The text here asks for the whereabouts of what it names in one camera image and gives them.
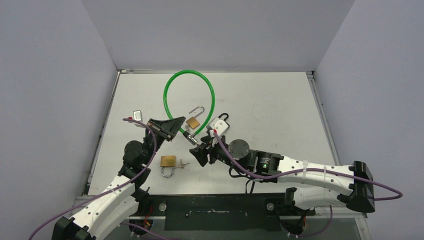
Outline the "long shackle brass padlock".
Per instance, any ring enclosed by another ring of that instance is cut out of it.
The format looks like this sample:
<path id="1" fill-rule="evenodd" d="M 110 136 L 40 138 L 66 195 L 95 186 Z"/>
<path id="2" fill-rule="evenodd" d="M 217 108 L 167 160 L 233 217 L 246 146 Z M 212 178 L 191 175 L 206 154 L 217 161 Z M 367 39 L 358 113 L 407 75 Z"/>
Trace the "long shackle brass padlock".
<path id="1" fill-rule="evenodd" d="M 189 112 L 189 118 L 186 121 L 185 128 L 186 130 L 195 130 L 200 126 L 200 122 L 198 120 L 199 116 L 201 116 L 205 112 L 205 108 L 201 105 L 196 106 Z"/>

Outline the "black combination padlock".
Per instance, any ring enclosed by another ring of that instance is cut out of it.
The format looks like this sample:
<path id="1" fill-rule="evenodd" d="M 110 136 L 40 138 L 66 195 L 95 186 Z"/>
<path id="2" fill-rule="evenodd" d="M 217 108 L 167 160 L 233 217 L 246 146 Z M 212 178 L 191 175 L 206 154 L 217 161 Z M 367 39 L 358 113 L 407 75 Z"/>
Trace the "black combination padlock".
<path id="1" fill-rule="evenodd" d="M 219 116 L 218 116 L 218 118 L 220 119 L 220 120 L 223 120 L 223 121 L 227 121 L 228 120 L 228 118 L 229 118 L 229 114 L 228 113 L 226 113 L 226 112 L 223 112 L 222 114 L 220 114 Z"/>

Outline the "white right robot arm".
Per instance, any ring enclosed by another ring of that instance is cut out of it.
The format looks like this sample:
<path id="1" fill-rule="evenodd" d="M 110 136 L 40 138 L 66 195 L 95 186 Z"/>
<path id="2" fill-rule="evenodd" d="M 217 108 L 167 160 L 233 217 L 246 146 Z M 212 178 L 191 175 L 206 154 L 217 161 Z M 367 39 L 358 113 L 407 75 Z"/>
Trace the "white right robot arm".
<path id="1" fill-rule="evenodd" d="M 189 150 L 199 164 L 220 161 L 246 178 L 260 183 L 287 184 L 282 207 L 290 215 L 315 207 L 342 206 L 359 213 L 375 212 L 373 175 L 366 163 L 324 165 L 296 160 L 278 153 L 253 150 L 242 139 L 201 138 Z"/>

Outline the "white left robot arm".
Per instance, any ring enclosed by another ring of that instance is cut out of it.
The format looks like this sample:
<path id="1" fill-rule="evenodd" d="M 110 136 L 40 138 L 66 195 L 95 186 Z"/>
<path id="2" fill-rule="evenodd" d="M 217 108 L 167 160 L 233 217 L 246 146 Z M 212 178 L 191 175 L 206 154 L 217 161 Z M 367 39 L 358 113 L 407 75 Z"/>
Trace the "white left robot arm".
<path id="1" fill-rule="evenodd" d="M 84 203 L 84 208 L 54 225 L 53 240 L 103 240 L 115 227 L 132 214 L 144 215 L 149 210 L 149 195 L 141 186 L 146 182 L 157 151 L 165 141 L 172 141 L 185 117 L 168 120 L 150 119 L 147 123 L 128 119 L 145 128 L 142 141 L 131 140 L 123 150 L 123 165 L 111 183 Z"/>

